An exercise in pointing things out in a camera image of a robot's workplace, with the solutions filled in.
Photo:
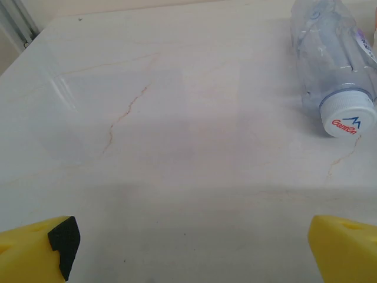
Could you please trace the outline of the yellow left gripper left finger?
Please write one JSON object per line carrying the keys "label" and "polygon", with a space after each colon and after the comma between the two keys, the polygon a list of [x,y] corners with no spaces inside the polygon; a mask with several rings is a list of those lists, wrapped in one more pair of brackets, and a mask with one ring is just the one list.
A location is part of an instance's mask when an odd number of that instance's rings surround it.
{"label": "yellow left gripper left finger", "polygon": [[67,282],[80,240],[74,216],[1,232],[1,282]]}

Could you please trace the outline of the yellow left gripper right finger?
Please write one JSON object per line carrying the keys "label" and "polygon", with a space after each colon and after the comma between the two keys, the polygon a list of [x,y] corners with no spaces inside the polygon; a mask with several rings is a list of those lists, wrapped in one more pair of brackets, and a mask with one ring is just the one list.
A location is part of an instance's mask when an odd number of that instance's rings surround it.
{"label": "yellow left gripper right finger", "polygon": [[316,215],[307,238],[324,282],[376,282],[376,226]]}

